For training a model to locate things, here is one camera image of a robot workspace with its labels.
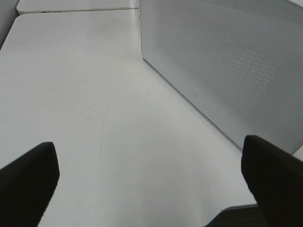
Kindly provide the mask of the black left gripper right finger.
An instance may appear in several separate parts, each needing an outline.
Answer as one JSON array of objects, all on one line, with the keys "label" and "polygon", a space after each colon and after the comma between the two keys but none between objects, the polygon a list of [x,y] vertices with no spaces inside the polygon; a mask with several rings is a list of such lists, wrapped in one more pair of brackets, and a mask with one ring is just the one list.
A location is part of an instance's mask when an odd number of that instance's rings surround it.
[{"label": "black left gripper right finger", "polygon": [[244,140],[241,172],[271,227],[303,225],[303,162],[256,135]]}]

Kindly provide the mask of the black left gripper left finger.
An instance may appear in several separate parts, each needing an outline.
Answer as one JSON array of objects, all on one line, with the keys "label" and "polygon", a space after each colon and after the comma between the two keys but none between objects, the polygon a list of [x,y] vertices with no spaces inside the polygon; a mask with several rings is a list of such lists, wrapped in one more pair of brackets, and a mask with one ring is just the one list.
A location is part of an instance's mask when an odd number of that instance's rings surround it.
[{"label": "black left gripper left finger", "polygon": [[60,177],[55,146],[43,142],[0,170],[0,225],[36,227]]}]

